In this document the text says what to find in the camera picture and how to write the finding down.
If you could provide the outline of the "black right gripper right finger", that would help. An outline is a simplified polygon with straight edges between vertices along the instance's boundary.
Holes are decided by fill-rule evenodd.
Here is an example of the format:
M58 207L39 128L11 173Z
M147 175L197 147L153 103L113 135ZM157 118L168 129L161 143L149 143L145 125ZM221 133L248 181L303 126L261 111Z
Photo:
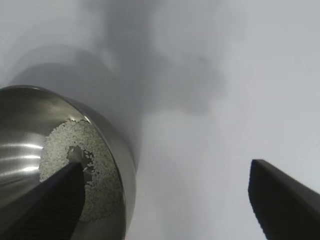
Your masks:
M268 240L318 240L320 195L263 159L250 166L248 197Z

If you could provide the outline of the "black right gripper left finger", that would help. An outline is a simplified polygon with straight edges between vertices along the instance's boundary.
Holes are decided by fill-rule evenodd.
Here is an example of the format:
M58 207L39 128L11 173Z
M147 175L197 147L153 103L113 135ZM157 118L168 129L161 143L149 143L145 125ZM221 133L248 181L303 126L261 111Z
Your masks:
M69 163L1 208L2 240L69 240L85 203L83 168Z

